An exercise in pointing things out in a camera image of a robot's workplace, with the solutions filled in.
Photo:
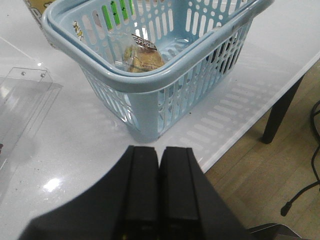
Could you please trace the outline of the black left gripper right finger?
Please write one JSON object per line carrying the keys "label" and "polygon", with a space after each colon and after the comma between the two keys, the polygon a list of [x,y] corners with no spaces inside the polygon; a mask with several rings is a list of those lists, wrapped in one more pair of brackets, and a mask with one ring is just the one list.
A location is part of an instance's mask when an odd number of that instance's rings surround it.
{"label": "black left gripper right finger", "polygon": [[160,163],[162,240],[251,240],[213,188],[191,148],[167,147]]}

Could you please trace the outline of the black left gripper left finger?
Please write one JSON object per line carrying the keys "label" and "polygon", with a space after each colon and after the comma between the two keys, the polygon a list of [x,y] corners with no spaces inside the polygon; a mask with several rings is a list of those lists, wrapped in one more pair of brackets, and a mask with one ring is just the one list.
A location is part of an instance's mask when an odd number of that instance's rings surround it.
{"label": "black left gripper left finger", "polygon": [[30,221],[21,240],[156,240],[159,237],[158,157],[130,145],[85,192]]}

